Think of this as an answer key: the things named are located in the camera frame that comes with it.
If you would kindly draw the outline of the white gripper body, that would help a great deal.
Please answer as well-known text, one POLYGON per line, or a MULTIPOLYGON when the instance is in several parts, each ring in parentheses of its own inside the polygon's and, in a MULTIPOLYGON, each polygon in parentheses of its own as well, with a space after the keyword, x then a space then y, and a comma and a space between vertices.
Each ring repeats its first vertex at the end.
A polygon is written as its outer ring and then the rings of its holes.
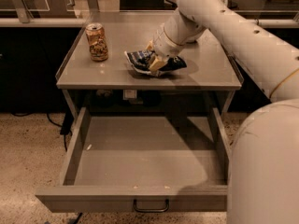
POLYGON ((195 41, 205 28, 181 14, 176 9, 153 35, 152 46, 161 60, 178 56, 187 43, 195 41))

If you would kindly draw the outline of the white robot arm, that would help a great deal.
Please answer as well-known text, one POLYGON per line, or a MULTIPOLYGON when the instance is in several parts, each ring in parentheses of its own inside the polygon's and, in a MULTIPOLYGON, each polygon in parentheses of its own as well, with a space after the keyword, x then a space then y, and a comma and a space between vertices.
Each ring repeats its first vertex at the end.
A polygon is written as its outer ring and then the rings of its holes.
POLYGON ((226 0, 177 0, 149 43, 150 71, 208 29, 270 99, 247 117, 230 155, 227 224, 299 224, 299 49, 247 21, 226 0))

